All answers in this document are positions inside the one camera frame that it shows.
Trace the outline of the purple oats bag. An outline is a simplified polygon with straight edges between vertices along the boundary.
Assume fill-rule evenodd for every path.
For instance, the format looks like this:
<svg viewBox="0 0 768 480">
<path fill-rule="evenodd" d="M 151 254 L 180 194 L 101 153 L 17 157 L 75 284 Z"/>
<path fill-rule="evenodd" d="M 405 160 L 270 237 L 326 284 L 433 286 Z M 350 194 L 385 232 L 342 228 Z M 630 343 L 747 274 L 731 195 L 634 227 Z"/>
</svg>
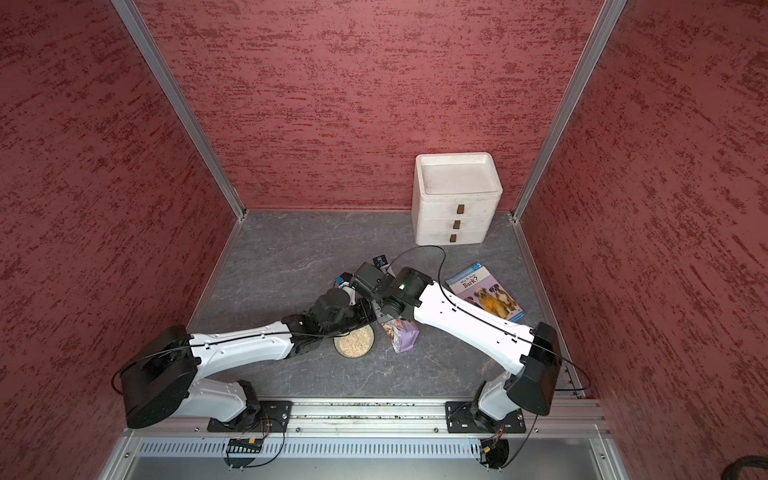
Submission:
<svg viewBox="0 0 768 480">
<path fill-rule="evenodd" d="M 396 319 L 382 324 L 396 353 L 407 352 L 414 348 L 419 336 L 418 327 L 411 321 Z"/>
</svg>

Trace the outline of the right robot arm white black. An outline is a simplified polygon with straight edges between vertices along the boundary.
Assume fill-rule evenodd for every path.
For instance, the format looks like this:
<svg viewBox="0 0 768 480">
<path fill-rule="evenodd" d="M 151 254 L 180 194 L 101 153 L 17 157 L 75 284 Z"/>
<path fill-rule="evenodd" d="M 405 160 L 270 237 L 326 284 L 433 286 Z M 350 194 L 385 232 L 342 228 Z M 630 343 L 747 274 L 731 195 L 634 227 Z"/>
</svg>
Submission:
<svg viewBox="0 0 768 480">
<path fill-rule="evenodd" d="M 558 332 L 551 325 L 540 322 L 531 327 L 503 320 L 412 268 L 393 276 L 364 263 L 351 275 L 350 287 L 381 314 L 449 333 L 504 369 L 494 380 L 484 382 L 466 407 L 466 422 L 472 428 L 494 432 L 513 413 L 550 414 L 566 362 Z"/>
</svg>

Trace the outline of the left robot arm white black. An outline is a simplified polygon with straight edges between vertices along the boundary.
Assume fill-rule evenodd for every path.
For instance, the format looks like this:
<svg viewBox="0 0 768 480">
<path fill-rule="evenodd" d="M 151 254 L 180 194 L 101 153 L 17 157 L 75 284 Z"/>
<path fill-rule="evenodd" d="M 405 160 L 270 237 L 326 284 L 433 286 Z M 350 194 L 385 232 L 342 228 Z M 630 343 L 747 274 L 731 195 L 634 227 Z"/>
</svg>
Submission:
<svg viewBox="0 0 768 480">
<path fill-rule="evenodd" d="M 344 337 L 375 321 L 373 304 L 332 288 L 306 313 L 262 327 L 191 334 L 173 326 L 149 341 L 113 376 L 126 424 L 143 429 L 169 418 L 206 418 L 214 432 L 249 432 L 266 419 L 250 382 L 221 382 L 214 375 L 262 361 L 312 351 L 326 338 Z"/>
</svg>

